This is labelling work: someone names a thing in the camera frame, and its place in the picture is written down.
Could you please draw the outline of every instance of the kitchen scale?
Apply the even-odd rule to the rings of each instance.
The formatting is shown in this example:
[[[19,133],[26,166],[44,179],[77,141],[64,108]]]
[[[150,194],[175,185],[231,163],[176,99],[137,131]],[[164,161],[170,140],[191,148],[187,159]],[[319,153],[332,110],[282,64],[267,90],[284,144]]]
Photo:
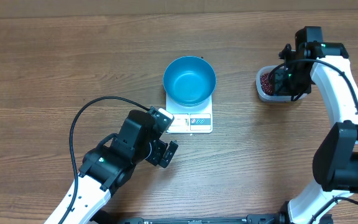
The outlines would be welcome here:
[[[175,118],[167,133],[211,133],[212,96],[197,106],[182,106],[167,95],[167,109]]]

